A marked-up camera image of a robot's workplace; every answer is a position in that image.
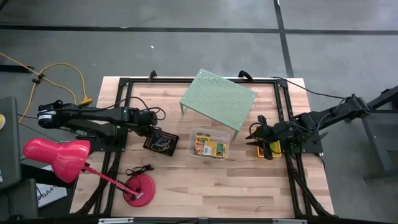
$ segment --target wooden table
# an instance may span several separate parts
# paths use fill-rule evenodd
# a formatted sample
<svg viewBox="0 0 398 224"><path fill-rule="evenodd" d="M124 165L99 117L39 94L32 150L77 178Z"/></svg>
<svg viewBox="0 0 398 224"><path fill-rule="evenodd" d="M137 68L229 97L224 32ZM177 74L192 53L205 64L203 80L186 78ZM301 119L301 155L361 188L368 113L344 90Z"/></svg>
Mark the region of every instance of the wooden table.
<svg viewBox="0 0 398 224"><path fill-rule="evenodd" d="M112 105L116 98L120 77L104 77L97 107ZM304 86L301 78L290 79ZM118 217L234 217L234 218L277 218L294 217L290 196L287 169L283 157L267 161L256 155L254 146L245 145L249 125L262 114L269 125L278 122L274 88L272 85L244 84L258 93L251 111L236 140L230 145L227 160L215 161L192 157L187 152L190 130L194 127L233 130L220 123L188 110L182 116L179 100L189 83L135 83L132 96L141 97L149 107L159 106L167 118L159 121L164 131L180 136L173 157L143 149L144 138L129 134L126 151L122 153L118 179L126 181L126 169L152 164L155 170L146 172L156 184L156 195L145 207L130 207L116 190L112 216ZM310 111L305 90L289 84L294 114ZM143 108L138 100L130 106ZM101 170L104 153L94 152L88 162ZM308 187L318 201L333 213L330 193L321 160L314 155L304 154L303 164ZM98 185L99 178L81 173L73 198L71 212L77 211L88 200ZM105 206L108 189L104 191ZM298 191L300 207L304 210L302 193Z"/></svg>

